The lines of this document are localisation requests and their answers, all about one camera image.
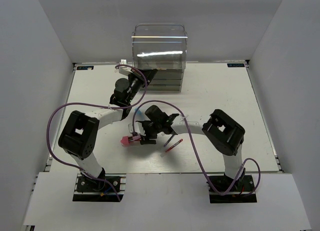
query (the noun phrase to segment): black mounting plate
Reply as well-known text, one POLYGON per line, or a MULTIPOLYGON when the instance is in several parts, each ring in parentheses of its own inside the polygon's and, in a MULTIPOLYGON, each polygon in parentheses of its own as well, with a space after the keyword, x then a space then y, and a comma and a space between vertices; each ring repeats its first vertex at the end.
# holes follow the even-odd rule
MULTIPOLYGON (((105 176, 105 179, 113 184, 115 181, 117 185, 114 185, 115 190, 119 193, 120 185, 121 185, 122 176, 105 176)), ((101 190, 93 189, 88 183, 87 180, 83 176, 78 177, 78 182, 76 184, 76 190, 78 193, 73 194, 72 201, 74 202, 119 202, 116 194, 110 190, 108 194, 101 196, 100 194, 109 189, 109 185, 105 185, 101 190)), ((119 194, 120 199, 122 200, 123 194, 119 194)))
MULTIPOLYGON (((224 176, 215 175, 209 176, 210 181, 215 185, 219 181, 224 181, 224 176)), ((230 194, 220 196, 211 188, 209 189, 210 204, 233 204, 233 203, 257 203, 256 193, 246 196, 246 193, 251 192, 255 188, 254 180, 251 175, 243 176, 242 180, 237 184, 236 188, 231 189, 230 194)))

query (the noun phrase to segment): sticker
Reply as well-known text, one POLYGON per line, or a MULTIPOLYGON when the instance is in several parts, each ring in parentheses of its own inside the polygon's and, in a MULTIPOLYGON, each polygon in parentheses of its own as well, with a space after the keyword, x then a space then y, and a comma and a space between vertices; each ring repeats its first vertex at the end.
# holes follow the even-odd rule
POLYGON ((78 66, 76 70, 93 70, 94 66, 78 66))
POLYGON ((228 68, 244 68, 245 65, 243 63, 227 63, 228 68))

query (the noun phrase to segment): red pen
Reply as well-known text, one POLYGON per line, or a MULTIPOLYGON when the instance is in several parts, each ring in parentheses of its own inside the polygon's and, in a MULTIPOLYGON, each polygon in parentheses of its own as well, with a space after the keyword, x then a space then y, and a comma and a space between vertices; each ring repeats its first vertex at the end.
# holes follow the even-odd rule
POLYGON ((175 146, 177 146, 178 144, 180 144, 183 141, 183 139, 180 139, 178 142, 176 142, 174 145, 172 145, 170 148, 168 148, 165 153, 169 152, 170 150, 172 150, 175 146))

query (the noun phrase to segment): blue label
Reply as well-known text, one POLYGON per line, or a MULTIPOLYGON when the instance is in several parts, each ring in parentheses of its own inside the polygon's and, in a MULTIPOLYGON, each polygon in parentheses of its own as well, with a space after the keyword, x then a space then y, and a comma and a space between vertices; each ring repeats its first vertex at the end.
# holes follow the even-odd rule
POLYGON ((228 68, 244 68, 245 65, 243 63, 227 63, 228 68))

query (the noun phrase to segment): pink connector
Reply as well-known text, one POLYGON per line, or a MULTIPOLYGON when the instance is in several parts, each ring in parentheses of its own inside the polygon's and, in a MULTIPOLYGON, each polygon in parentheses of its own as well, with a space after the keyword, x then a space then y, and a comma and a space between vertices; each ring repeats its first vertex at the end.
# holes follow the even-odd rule
POLYGON ((136 135, 136 136, 123 136, 122 139, 120 140, 120 143, 123 146, 128 146, 131 142, 134 141, 140 141, 141 136, 140 135, 136 135))

